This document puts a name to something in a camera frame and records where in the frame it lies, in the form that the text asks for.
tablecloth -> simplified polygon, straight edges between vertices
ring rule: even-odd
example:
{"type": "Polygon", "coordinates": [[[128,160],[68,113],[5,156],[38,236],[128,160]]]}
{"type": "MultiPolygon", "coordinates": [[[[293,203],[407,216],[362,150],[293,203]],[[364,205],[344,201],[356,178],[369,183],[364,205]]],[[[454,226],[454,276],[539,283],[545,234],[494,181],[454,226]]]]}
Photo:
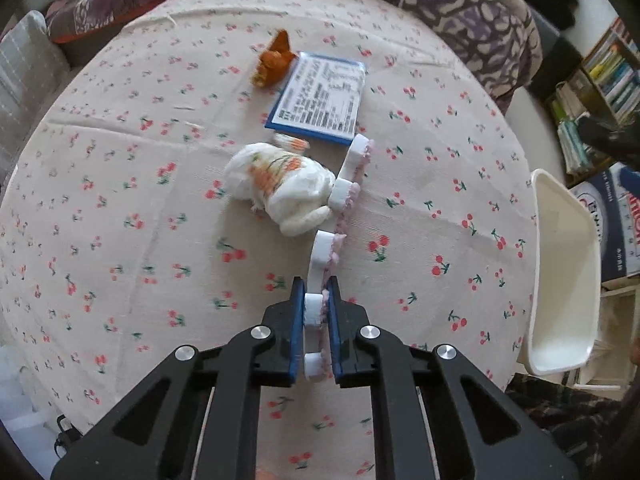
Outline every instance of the tablecloth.
{"type": "MultiPolygon", "coordinates": [[[[376,143],[342,248],[344,298],[407,344],[449,342],[500,387],[535,280],[529,167],[468,69],[379,0],[169,0],[78,75],[0,207],[0,301],[52,402],[88,430],[172,349],[257,324],[304,276],[222,171],[278,89],[252,88],[279,28],[295,50],[362,60],[358,131],[376,143]]],[[[345,149],[311,140],[337,171],[345,149]]],[[[262,394],[258,464],[281,479],[373,478],[369,393],[299,380],[262,394]]]]}

cherry pattern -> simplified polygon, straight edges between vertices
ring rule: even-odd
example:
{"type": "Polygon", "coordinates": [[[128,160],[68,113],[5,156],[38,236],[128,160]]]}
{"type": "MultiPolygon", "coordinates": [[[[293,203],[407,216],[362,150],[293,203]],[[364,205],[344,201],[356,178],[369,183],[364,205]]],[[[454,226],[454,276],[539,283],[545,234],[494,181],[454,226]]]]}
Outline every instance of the cherry pattern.
{"type": "MultiPolygon", "coordinates": [[[[360,219],[367,215],[372,223],[365,223],[363,228],[362,223],[352,222],[343,248],[345,272],[367,271],[372,279],[366,286],[357,280],[341,279],[344,297],[352,302],[357,298],[389,319],[407,314],[397,330],[402,338],[414,341],[412,347],[417,350],[427,350],[426,342],[433,343],[438,334],[444,337],[448,333],[456,338],[462,351],[476,349],[474,360],[478,360],[481,370],[486,370],[490,380],[504,384],[508,379],[504,349],[510,343],[522,344],[518,336],[524,330],[530,310],[526,299],[532,291],[524,269],[532,265],[525,240],[535,244],[534,218],[526,225],[513,222],[532,215],[531,192],[527,190],[530,183],[525,183],[526,162],[495,105],[484,93],[476,91],[470,79],[449,73],[455,68],[438,77],[427,66],[420,70],[407,68],[403,63],[406,60],[396,56],[392,42],[385,47],[386,52],[379,52],[367,16],[372,19],[376,15],[377,28],[373,30],[386,37],[394,38],[396,30],[400,30],[400,39],[406,38],[407,44],[415,45],[416,52],[440,56],[448,52],[446,46],[430,39],[432,35],[422,26],[413,27],[415,23],[408,18],[396,19],[397,11],[387,9],[385,4],[380,3],[385,12],[377,12],[378,3],[369,6],[368,1],[362,1],[356,4],[336,0],[328,10],[328,14],[336,12],[336,18],[327,16],[329,25],[320,25],[324,33],[313,36],[327,52],[350,49],[351,57],[362,59],[370,67],[363,102],[366,99],[374,105],[361,107],[362,124],[356,124],[355,131],[367,134],[380,146],[371,160],[371,168],[376,166],[376,171],[369,170],[370,176],[365,177],[369,180],[364,181],[364,195],[354,213],[354,218],[360,215],[360,219]],[[345,32],[348,29],[334,26],[340,21],[338,12],[350,12],[352,15],[343,21],[362,26],[362,30],[355,31],[354,37],[359,39],[349,40],[345,32]],[[393,77],[382,77],[385,72],[393,77]],[[416,135],[408,136],[409,129],[415,129],[416,135]],[[413,171],[411,178],[403,173],[408,167],[413,171]],[[387,178],[381,192],[380,179],[387,178]],[[512,208],[516,215],[511,215],[512,208]],[[407,222],[418,218],[426,223],[421,230],[402,232],[398,221],[405,218],[407,222]],[[423,231],[427,240],[422,239],[423,231]],[[452,237],[456,239],[455,250],[448,244],[452,237]],[[487,245],[487,239],[498,248],[495,253],[479,249],[487,245]],[[461,257],[463,251],[468,258],[461,257]],[[361,266],[372,269],[353,270],[350,258],[354,254],[361,266]],[[491,261],[482,261],[482,256],[491,261]],[[422,282],[412,280],[410,288],[398,286],[398,276],[405,272],[402,265],[408,257],[427,277],[422,282]],[[388,277],[384,287],[374,279],[382,275],[388,277]],[[450,292],[462,296],[473,293],[474,301],[458,301],[454,310],[453,305],[445,304],[448,314],[443,314],[442,299],[450,292]],[[440,323],[420,324],[421,316],[438,309],[440,323]],[[409,325],[414,332],[406,332],[409,325]]],[[[223,117],[224,109],[240,110],[252,121],[246,129],[258,126],[260,130],[282,87],[274,86],[258,94],[245,85],[246,70],[252,70],[252,65],[239,58],[240,49],[234,38],[250,37],[241,51],[243,56],[255,57],[267,43],[263,36],[275,31],[285,18],[269,15],[249,19],[237,13],[227,14],[221,22],[222,31],[216,24],[220,17],[214,15],[204,20],[178,19],[180,26],[184,25],[180,37],[171,23],[162,21],[141,23],[131,31],[127,28],[107,47],[111,50],[98,54],[95,66],[87,69],[86,75],[78,76],[82,84],[73,85],[76,92],[65,91],[52,110],[61,122],[65,118],[74,124],[81,124],[82,118],[101,121],[105,129],[121,133],[117,142],[111,138],[114,136],[97,136],[95,129],[43,123],[38,134],[46,130],[52,148],[56,152],[68,150],[68,155],[64,163],[52,164],[50,160],[57,156],[56,152],[51,156],[50,152],[43,154],[42,148],[30,151],[28,147],[20,158],[12,188],[7,190],[4,200],[8,203],[2,207],[6,218],[2,217],[0,228],[0,243],[5,248],[0,280],[8,285],[0,292],[4,294],[3,313],[16,325],[12,331],[17,329],[17,343],[30,349],[28,362],[37,370],[34,373],[43,377],[47,391],[53,388],[52,403],[62,400],[65,412],[70,411],[70,416],[79,421],[82,431],[112,406],[113,395],[108,388],[113,387],[116,377],[130,379],[134,372],[148,371],[153,362],[166,355],[167,345],[174,348],[176,340],[189,338],[192,331],[212,328],[213,336],[217,327],[224,326],[228,331],[225,337],[238,332],[234,332],[234,326],[254,322],[253,303],[245,300],[252,294],[271,298],[265,304],[285,298],[293,275],[292,269],[278,259],[261,266],[255,240],[244,238],[220,220],[220,211],[229,207],[225,183],[220,178],[222,167],[205,168],[194,180],[197,163],[190,160],[198,150],[227,160],[247,142],[256,142],[223,117]],[[197,29],[197,38],[190,37],[190,27],[191,32],[197,29]],[[154,30],[160,34],[151,37],[154,30]],[[140,54],[127,47],[117,58],[105,56],[106,52],[115,54],[129,39],[135,40],[140,54]],[[163,49],[163,41],[168,50],[163,49]],[[199,57],[199,52],[205,50],[209,57],[199,57]],[[126,73],[118,80],[113,67],[121,66],[126,73]],[[205,81],[203,72],[212,77],[205,81]],[[99,94],[92,96],[92,89],[99,94]],[[119,100],[98,105],[95,96],[107,97],[116,92],[119,100]],[[30,195],[32,183],[42,177],[49,187],[39,189],[52,189],[50,186],[55,185],[58,191],[41,196],[35,190],[30,195]],[[67,188],[65,180],[71,183],[67,188]],[[166,208],[151,207],[164,203],[167,196],[170,200],[166,208]],[[9,209],[14,210],[11,218],[9,209]],[[105,218],[114,218],[115,222],[105,218]],[[34,229],[41,224],[46,226],[44,233],[34,229]],[[201,237],[198,232],[206,224],[215,226],[215,230],[201,237]],[[204,266],[201,258],[192,257],[196,239],[207,247],[204,266]],[[135,258],[125,250],[147,246],[149,254],[135,258]],[[97,272],[88,274],[85,269],[97,272]],[[238,286],[234,273],[239,273],[248,285],[253,280],[255,286],[238,286]],[[208,292],[201,290],[203,283],[208,292]],[[126,320],[119,304],[111,298],[124,294],[122,305],[130,308],[127,294],[132,288],[136,303],[144,310],[143,319],[129,327],[133,318],[126,320]],[[172,288],[179,288],[180,294],[186,295],[205,292],[201,295],[201,312],[183,303],[165,304],[175,301],[166,293],[172,288]],[[176,332],[167,333],[169,329],[176,332]],[[48,373],[51,368],[64,383],[48,383],[51,379],[47,376],[54,375],[48,373]],[[70,375],[73,369],[78,371],[70,375]]],[[[304,30],[302,22],[300,29],[289,27],[289,31],[292,45],[303,48],[309,31],[304,30]]],[[[411,49],[406,55],[417,56],[411,49]]],[[[247,216],[246,221],[252,230],[273,227],[264,214],[247,216]]],[[[290,397],[276,395],[263,401],[261,423],[278,424],[287,416],[286,407],[298,398],[295,392],[290,392],[290,397]]],[[[289,415],[303,416],[299,411],[289,415]]],[[[343,415],[340,407],[338,411],[319,408],[302,419],[301,425],[316,438],[332,438],[355,429],[356,436],[370,444],[370,414],[362,413],[351,420],[343,415]]],[[[326,468],[308,441],[300,440],[283,449],[283,463],[276,476],[311,478],[314,469],[326,468]]],[[[342,474],[373,478],[370,457],[357,450],[348,457],[346,466],[341,465],[342,474]]]]}
{"type": "Polygon", "coordinates": [[[466,317],[456,316],[453,312],[449,312],[449,317],[447,321],[451,323],[451,331],[455,332],[459,328],[464,328],[466,326],[466,317]]]}

